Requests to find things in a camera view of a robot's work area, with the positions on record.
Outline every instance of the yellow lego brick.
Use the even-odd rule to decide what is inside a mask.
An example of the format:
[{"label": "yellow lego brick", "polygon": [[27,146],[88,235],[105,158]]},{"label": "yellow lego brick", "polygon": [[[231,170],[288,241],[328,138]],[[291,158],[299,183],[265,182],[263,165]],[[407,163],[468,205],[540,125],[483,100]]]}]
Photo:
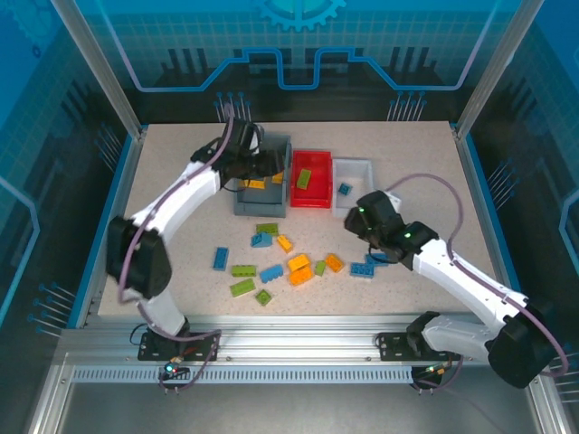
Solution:
[{"label": "yellow lego brick", "polygon": [[283,182],[283,172],[279,172],[277,175],[272,176],[271,181],[274,184],[281,184]]},{"label": "yellow lego brick", "polygon": [[296,269],[301,269],[302,267],[306,267],[309,265],[310,261],[307,255],[301,254],[296,256],[294,259],[290,259],[288,261],[288,268],[290,272],[295,271]]},{"label": "yellow lego brick", "polygon": [[335,273],[338,273],[344,267],[344,262],[334,253],[326,256],[326,263]]},{"label": "yellow lego brick", "polygon": [[265,190],[265,181],[260,179],[251,179],[251,180],[244,179],[240,181],[240,185],[246,188],[247,187],[260,188],[262,190]]},{"label": "yellow lego brick", "polygon": [[280,235],[278,237],[278,244],[286,253],[290,253],[293,250],[293,244],[286,238],[285,235]]},{"label": "yellow lego brick", "polygon": [[294,287],[307,282],[314,277],[314,272],[311,270],[310,266],[302,267],[301,269],[296,269],[293,273],[289,274],[289,283]]}]

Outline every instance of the toy brick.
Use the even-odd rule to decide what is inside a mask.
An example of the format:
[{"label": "toy brick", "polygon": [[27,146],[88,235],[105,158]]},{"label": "toy brick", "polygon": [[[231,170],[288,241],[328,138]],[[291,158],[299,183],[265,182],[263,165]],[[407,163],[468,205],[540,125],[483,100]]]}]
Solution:
[{"label": "toy brick", "polygon": [[245,188],[259,188],[265,190],[265,181],[262,179],[241,180],[241,185]]},{"label": "toy brick", "polygon": [[[374,258],[379,259],[379,260],[388,260],[388,257],[386,256],[385,253],[372,253],[372,256],[374,256]],[[365,263],[366,264],[374,265],[375,267],[385,267],[388,265],[385,262],[380,262],[379,260],[375,260],[374,258],[372,258],[372,256],[365,255]]]},{"label": "toy brick", "polygon": [[271,235],[267,232],[260,232],[252,236],[252,247],[269,247],[272,243]]},{"label": "toy brick", "polygon": [[344,262],[342,262],[342,260],[334,253],[330,253],[329,255],[326,256],[326,264],[335,273],[338,273],[344,267]]},{"label": "toy brick", "polygon": [[215,252],[214,269],[218,271],[225,271],[227,268],[227,257],[229,256],[229,249],[225,247],[218,247]]},{"label": "toy brick", "polygon": [[283,172],[279,172],[277,175],[272,176],[271,182],[274,184],[281,184],[283,182]]},{"label": "toy brick", "polygon": [[266,291],[265,289],[262,289],[260,292],[257,293],[257,295],[255,296],[255,299],[257,300],[257,302],[260,305],[265,306],[269,302],[271,302],[272,296],[268,291]]},{"label": "toy brick", "polygon": [[277,223],[263,223],[255,225],[255,233],[267,232],[273,237],[280,235]]},{"label": "toy brick", "polygon": [[278,244],[286,253],[290,253],[293,250],[293,244],[286,238],[285,235],[280,235],[278,237]]},{"label": "toy brick", "polygon": [[263,283],[268,283],[270,280],[281,276],[283,276],[283,267],[280,264],[269,267],[260,273],[260,279]]},{"label": "toy brick", "polygon": [[296,187],[298,187],[301,190],[308,190],[310,177],[311,177],[311,170],[301,169],[301,172],[299,172],[298,181],[296,182]]},{"label": "toy brick", "polygon": [[236,283],[235,285],[231,285],[229,288],[232,291],[232,296],[238,297],[247,294],[248,292],[252,292],[255,289],[255,284],[253,283],[252,278],[248,278]]},{"label": "toy brick", "polygon": [[348,196],[351,191],[352,185],[346,183],[342,183],[340,185],[340,188],[337,189],[337,192],[343,194],[344,196]]},{"label": "toy brick", "polygon": [[314,277],[314,273],[310,266],[302,267],[301,269],[296,269],[293,273],[289,274],[289,283],[294,287],[307,282]]},{"label": "toy brick", "polygon": [[354,276],[356,278],[373,278],[374,265],[353,262],[350,265],[350,276]]},{"label": "toy brick", "polygon": [[323,276],[325,269],[326,269],[326,262],[324,262],[323,260],[319,260],[318,262],[316,262],[316,275],[317,276]]},{"label": "toy brick", "polygon": [[232,276],[235,278],[253,278],[257,274],[254,265],[233,265]]},{"label": "toy brick", "polygon": [[296,269],[301,269],[302,267],[306,267],[309,265],[310,261],[308,255],[301,254],[296,256],[294,259],[290,259],[288,261],[288,268],[290,272],[295,271]]}]

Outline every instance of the glass panel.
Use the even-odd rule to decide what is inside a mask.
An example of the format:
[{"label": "glass panel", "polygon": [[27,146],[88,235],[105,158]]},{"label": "glass panel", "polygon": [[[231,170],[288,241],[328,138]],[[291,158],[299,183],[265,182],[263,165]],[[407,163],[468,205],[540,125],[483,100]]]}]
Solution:
[{"label": "glass panel", "polygon": [[555,302],[579,411],[579,5],[546,0],[472,129],[521,289]]},{"label": "glass panel", "polygon": [[141,121],[456,120],[519,0],[80,0]]},{"label": "glass panel", "polygon": [[50,2],[2,5],[0,413],[1,431],[15,433],[70,312],[127,132]]}]

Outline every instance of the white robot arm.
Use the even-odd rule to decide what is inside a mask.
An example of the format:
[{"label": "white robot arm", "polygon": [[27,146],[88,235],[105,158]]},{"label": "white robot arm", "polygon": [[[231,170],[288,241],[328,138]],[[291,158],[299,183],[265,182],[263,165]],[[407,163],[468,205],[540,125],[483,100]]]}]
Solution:
[{"label": "white robot arm", "polygon": [[271,176],[284,168],[281,153],[261,149],[262,131],[259,126],[234,119],[230,128],[230,139],[212,165],[204,169],[215,153],[212,146],[215,143],[222,145],[220,139],[195,151],[184,172],[149,206],[128,220],[116,217],[109,224],[107,272],[117,281],[123,271],[129,244],[139,228],[143,231],[138,248],[131,252],[123,296],[128,294],[130,300],[138,302],[148,324],[163,337],[178,338],[188,333],[185,316],[167,287],[172,270],[165,246],[193,211],[219,192],[230,179]]},{"label": "white robot arm", "polygon": [[551,304],[533,302],[506,288],[454,253],[438,234],[420,222],[405,224],[399,202],[388,192],[362,197],[346,217],[345,227],[370,247],[438,283],[468,307],[483,324],[455,321],[427,312],[407,328],[416,355],[424,351],[452,352],[488,361],[506,382],[526,387],[555,356],[545,332],[529,321],[530,312],[551,326]]}]

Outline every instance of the white table surface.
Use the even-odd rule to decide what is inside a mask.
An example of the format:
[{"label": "white table surface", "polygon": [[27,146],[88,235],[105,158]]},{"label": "white table surface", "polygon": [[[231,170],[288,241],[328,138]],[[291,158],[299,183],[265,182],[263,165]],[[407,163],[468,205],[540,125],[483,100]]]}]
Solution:
[{"label": "white table surface", "polygon": [[[454,249],[494,277],[470,191],[446,122],[314,122],[263,124],[266,131],[288,134],[294,149],[330,150],[333,156],[368,158],[373,162],[375,187],[385,188],[417,172],[440,175],[453,184],[464,202],[465,222]],[[144,208],[183,171],[191,154],[221,135],[223,124],[152,125],[138,162],[125,215]],[[411,181],[395,191],[403,200],[406,222],[420,220],[446,239],[456,222],[457,207],[451,194],[428,180]],[[330,210],[288,208],[285,219],[233,215],[232,193],[219,192],[203,203],[181,227],[168,246],[173,278],[170,290],[187,315],[365,315],[466,311],[466,307],[426,278],[403,265],[377,268],[375,278],[353,278],[349,262],[364,262],[367,245],[346,231]],[[294,243],[290,255],[274,244],[250,247],[256,223],[277,222],[280,233]],[[214,252],[229,248],[227,271],[214,271]],[[338,274],[329,268],[322,278],[293,287],[288,282],[287,260],[307,253],[312,261],[329,252],[346,262]],[[262,307],[257,292],[233,298],[229,286],[234,264],[254,264],[258,272],[283,264],[286,274],[267,284],[259,275],[258,289],[273,300]],[[101,316],[134,316],[134,306],[120,306],[116,284],[109,278],[100,303]]]}]

